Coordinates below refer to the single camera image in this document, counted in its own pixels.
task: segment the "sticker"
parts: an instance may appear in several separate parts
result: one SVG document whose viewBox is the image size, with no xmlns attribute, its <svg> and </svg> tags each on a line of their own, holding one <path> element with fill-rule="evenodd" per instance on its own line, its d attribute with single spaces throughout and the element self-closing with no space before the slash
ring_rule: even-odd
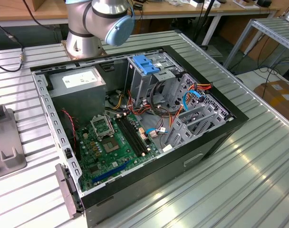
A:
<svg viewBox="0 0 289 228">
<path fill-rule="evenodd" d="M 92 71 L 64 76 L 62 80 L 67 88 L 98 81 Z"/>
<path fill-rule="evenodd" d="M 283 89 L 283 88 L 282 88 L 280 85 L 278 85 L 278 84 L 272 85 L 272 87 L 273 87 L 275 90 L 282 90 L 282 89 Z"/>
<path fill-rule="evenodd" d="M 114 167 L 117 167 L 117 166 L 118 166 L 117 162 L 113 162 L 112 165 L 113 165 Z"/>
<path fill-rule="evenodd" d="M 162 64 L 160 64 L 160 63 L 155 63 L 154 64 L 154 67 L 162 67 L 163 65 Z"/>
<path fill-rule="evenodd" d="M 289 101 L 289 94 L 282 94 L 282 96 Z"/>
<path fill-rule="evenodd" d="M 166 147 L 163 148 L 163 152 L 166 152 L 168 150 L 172 149 L 171 144 L 167 145 Z"/>
</svg>

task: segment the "yellow wire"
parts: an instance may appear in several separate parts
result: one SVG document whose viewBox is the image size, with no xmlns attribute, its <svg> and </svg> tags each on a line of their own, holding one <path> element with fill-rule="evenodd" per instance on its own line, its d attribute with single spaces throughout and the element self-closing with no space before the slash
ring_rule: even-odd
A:
<svg viewBox="0 0 289 228">
<path fill-rule="evenodd" d="M 123 97 L 123 96 L 120 95 L 118 104 L 117 104 L 114 108 L 112 108 L 113 110 L 116 110 L 116 109 L 118 109 L 118 108 L 120 107 L 120 105 L 121 105 L 121 98 L 122 98 L 122 97 Z"/>
</svg>

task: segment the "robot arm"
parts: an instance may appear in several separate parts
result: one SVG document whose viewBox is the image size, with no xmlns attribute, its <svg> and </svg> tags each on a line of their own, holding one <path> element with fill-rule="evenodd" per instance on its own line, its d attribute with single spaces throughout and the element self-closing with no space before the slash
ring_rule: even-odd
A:
<svg viewBox="0 0 289 228">
<path fill-rule="evenodd" d="M 134 28 L 133 16 L 125 0 L 67 0 L 67 51 L 78 58 L 98 56 L 100 39 L 113 46 L 122 45 Z"/>
</svg>

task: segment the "blue drive bay latch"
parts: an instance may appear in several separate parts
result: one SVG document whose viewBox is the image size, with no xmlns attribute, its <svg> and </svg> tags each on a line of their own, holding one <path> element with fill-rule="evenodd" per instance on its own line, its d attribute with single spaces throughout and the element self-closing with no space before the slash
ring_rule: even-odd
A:
<svg viewBox="0 0 289 228">
<path fill-rule="evenodd" d="M 160 71 L 160 69 L 154 67 L 152 61 L 147 59 L 144 55 L 133 56 L 133 60 L 137 66 L 143 70 L 145 75 L 154 74 Z"/>
</svg>

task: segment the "aluminum slotted table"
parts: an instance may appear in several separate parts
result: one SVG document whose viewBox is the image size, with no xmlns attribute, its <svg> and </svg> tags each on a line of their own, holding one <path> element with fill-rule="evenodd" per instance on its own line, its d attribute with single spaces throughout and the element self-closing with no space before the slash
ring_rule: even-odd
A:
<svg viewBox="0 0 289 228">
<path fill-rule="evenodd" d="M 183 34 L 134 35 L 109 54 L 171 45 L 250 120 L 209 159 L 98 227 L 288 227 L 289 122 Z M 16 68 L 19 49 L 0 51 Z M 62 163 L 39 103 L 29 67 L 67 61 L 61 44 L 26 48 L 16 73 L 0 70 L 0 104 L 14 110 L 27 167 L 0 178 L 0 227 L 86 228 L 69 220 L 55 172 Z"/>
<path fill-rule="evenodd" d="M 251 19 L 248 25 L 246 26 L 245 30 L 241 34 L 240 38 L 236 42 L 228 58 L 226 59 L 224 63 L 225 68 L 228 68 L 228 66 L 230 65 L 231 61 L 233 60 L 234 56 L 240 49 L 242 43 L 244 42 L 244 40 L 246 39 L 252 28 L 256 28 L 259 31 L 255 35 L 255 37 L 253 38 L 247 49 L 245 50 L 245 53 L 247 53 L 249 50 L 252 49 L 252 47 L 256 44 L 262 33 L 266 34 L 270 38 L 274 39 L 275 41 L 279 42 L 281 45 L 289 49 L 288 21 L 284 20 L 283 18 Z M 273 65 L 279 57 L 280 55 L 272 61 L 271 65 Z"/>
</svg>

